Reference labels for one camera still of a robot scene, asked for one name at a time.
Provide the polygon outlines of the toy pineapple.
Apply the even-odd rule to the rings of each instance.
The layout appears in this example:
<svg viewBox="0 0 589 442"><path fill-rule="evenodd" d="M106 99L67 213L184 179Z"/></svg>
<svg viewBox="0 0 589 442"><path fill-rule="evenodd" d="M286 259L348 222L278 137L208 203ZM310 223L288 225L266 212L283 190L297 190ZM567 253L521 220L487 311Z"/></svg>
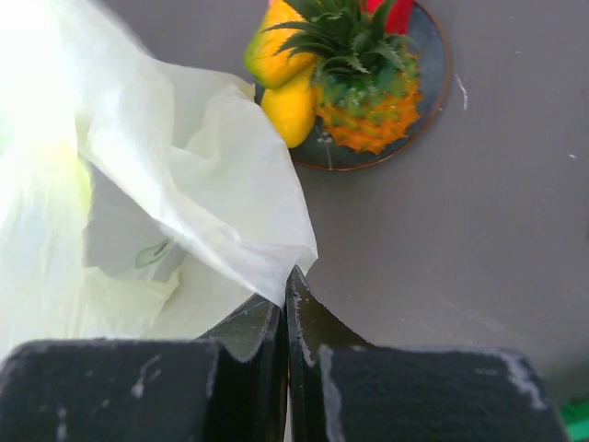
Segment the toy pineapple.
<svg viewBox="0 0 589 442"><path fill-rule="evenodd" d="M293 49L293 54L316 55L309 67L314 68L315 124L322 122L324 135L335 146L374 155L406 137L420 118L422 95L409 29L402 35L385 32L396 1L383 1L374 13L365 10L365 1L284 2L303 20L266 31L296 30L278 53Z"/></svg>

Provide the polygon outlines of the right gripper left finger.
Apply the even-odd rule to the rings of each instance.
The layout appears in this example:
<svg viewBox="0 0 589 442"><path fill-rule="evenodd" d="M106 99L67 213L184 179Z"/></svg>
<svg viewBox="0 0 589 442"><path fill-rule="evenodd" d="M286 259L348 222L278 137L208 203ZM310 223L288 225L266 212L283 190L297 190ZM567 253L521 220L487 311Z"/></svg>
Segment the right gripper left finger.
<svg viewBox="0 0 589 442"><path fill-rule="evenodd" d="M191 340L36 341L1 365L5 441L279 441L283 314L251 297Z"/></svg>

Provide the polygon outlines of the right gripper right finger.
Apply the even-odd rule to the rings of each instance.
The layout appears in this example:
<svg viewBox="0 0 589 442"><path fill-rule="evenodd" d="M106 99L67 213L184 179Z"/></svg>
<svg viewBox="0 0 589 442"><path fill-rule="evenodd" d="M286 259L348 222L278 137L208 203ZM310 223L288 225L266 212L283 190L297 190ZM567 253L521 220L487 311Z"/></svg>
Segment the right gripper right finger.
<svg viewBox="0 0 589 442"><path fill-rule="evenodd" d="M286 283L295 441L564 441L565 425L526 358L502 348L384 347Z"/></svg>

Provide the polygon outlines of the pale green plastic bag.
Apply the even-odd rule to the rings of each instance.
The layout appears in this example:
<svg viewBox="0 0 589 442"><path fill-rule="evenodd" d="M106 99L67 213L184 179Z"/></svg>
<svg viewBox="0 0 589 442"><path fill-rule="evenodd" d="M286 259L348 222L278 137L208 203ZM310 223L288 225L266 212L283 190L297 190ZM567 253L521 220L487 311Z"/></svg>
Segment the pale green plastic bag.
<svg viewBox="0 0 589 442"><path fill-rule="evenodd" d="M1 351L194 338L318 256L286 146L223 72L92 1L1 5Z"/></svg>

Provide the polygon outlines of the yellow mango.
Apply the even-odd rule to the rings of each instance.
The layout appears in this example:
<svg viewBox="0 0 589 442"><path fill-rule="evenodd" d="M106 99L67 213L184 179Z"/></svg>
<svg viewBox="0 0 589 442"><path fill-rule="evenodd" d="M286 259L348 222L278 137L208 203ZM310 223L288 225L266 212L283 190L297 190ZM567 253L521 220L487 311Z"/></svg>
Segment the yellow mango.
<svg viewBox="0 0 589 442"><path fill-rule="evenodd" d="M315 125L313 71L314 68L309 67L285 85L266 89L261 99L264 113L289 149L300 146Z"/></svg>

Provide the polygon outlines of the green yellow papaya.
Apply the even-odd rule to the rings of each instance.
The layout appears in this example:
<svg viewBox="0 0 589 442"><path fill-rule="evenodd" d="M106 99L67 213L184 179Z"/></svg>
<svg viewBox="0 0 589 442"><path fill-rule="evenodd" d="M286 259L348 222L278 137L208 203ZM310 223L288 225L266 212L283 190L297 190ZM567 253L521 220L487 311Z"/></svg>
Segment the green yellow papaya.
<svg viewBox="0 0 589 442"><path fill-rule="evenodd" d="M287 21L302 21L303 18L284 1L270 1L259 28L250 40L243 56L244 66L265 88L275 89L287 83L312 65L316 55L293 54L293 49L278 53L286 40L296 33L295 29L267 28Z"/></svg>

